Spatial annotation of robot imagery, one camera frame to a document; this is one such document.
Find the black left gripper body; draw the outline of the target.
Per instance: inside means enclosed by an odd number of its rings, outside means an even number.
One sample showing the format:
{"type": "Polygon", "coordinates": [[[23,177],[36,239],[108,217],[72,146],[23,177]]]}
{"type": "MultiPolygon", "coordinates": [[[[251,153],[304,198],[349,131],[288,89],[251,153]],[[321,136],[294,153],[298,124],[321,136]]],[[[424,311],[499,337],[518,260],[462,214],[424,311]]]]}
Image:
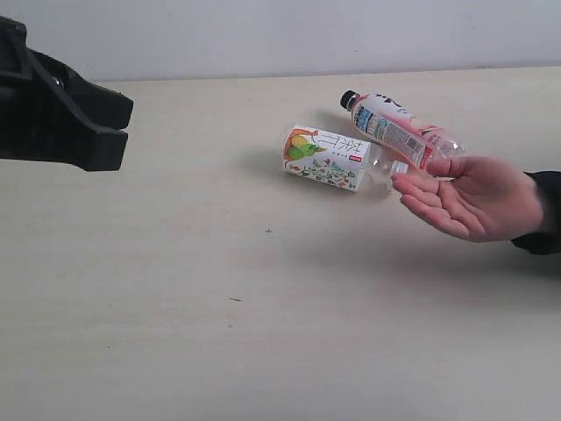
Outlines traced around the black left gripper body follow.
{"type": "Polygon", "coordinates": [[[29,132],[33,74],[24,24],[1,17],[1,158],[13,159],[29,132]]]}

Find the person's open hand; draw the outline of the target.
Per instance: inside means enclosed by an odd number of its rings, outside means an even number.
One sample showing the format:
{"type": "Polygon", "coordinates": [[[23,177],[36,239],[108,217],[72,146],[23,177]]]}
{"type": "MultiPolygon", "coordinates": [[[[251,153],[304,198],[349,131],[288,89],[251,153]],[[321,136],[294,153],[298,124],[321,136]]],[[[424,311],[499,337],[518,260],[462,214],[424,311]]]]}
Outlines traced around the person's open hand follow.
{"type": "Polygon", "coordinates": [[[536,185],[503,161],[465,156],[426,169],[426,176],[393,175],[393,187],[411,213],[440,232],[487,243],[521,237],[541,222],[536,185]]]}

